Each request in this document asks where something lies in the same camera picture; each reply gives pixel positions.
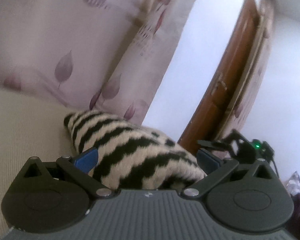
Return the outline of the brown wooden door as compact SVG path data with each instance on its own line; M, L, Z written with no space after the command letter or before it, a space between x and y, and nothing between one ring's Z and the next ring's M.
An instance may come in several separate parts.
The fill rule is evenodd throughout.
M244 0L219 66L178 141L190 153L197 153L199 140L242 129L266 71L274 14L274 0Z

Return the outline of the black white zigzag knit garment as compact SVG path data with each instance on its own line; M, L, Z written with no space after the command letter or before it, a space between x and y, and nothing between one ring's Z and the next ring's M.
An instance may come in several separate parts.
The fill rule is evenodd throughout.
M63 124L78 154L97 149L88 174L110 189L183 189L207 176L195 156L167 135L114 114L73 112Z

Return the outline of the beige ribbed bed sheet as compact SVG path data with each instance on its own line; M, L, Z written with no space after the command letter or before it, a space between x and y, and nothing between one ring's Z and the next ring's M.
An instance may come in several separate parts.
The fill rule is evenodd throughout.
M27 159L38 156L55 161L76 151L63 126L72 110L0 88L0 239L9 230L1 213L1 201Z

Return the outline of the pink leaf pattern curtain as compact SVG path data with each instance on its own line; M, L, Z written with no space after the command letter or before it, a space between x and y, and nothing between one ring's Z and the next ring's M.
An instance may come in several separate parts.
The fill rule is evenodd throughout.
M196 0L0 0L0 87L141 124Z

